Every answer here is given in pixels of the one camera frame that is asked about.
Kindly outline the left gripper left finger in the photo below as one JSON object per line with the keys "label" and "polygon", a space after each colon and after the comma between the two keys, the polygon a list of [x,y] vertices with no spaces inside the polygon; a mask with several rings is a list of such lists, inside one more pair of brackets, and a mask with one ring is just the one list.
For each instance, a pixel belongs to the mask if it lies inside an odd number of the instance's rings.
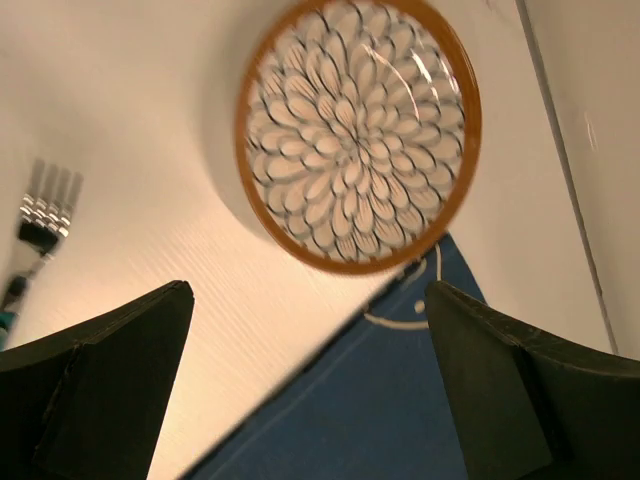
{"label": "left gripper left finger", "polygon": [[146,478],[193,309],[174,280],[3,351],[2,478]]}

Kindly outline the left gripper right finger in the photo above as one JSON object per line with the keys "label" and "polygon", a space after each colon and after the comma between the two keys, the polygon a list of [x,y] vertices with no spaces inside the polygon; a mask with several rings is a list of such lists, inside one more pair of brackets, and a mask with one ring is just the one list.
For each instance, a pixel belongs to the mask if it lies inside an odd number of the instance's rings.
{"label": "left gripper right finger", "polygon": [[426,289],[434,350],[471,479],[636,479],[639,363]]}

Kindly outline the blue fish placemat cloth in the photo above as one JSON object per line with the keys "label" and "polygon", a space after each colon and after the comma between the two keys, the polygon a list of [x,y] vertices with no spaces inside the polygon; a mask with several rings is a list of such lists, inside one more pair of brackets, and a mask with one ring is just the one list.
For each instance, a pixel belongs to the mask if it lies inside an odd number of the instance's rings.
{"label": "blue fish placemat cloth", "polygon": [[437,280],[481,291],[444,236],[188,472],[190,479],[463,479],[426,316]]}

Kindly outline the green handled metal fork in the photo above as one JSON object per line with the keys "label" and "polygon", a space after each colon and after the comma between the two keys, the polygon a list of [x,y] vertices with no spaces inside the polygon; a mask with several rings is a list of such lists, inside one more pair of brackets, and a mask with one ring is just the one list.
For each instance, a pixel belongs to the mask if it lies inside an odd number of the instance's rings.
{"label": "green handled metal fork", "polygon": [[83,176],[40,159],[19,205],[10,256],[1,275],[1,340],[23,309],[30,284],[69,236]]}

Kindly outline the brown rimmed floral plate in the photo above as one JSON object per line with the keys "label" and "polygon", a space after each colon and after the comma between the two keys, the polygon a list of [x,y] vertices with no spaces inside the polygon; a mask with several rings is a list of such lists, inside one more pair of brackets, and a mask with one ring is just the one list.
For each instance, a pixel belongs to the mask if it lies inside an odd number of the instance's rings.
{"label": "brown rimmed floral plate", "polygon": [[424,1],[302,1],[264,34],[236,103],[248,201],[290,255],[382,272],[446,233],[477,167],[479,87]]}

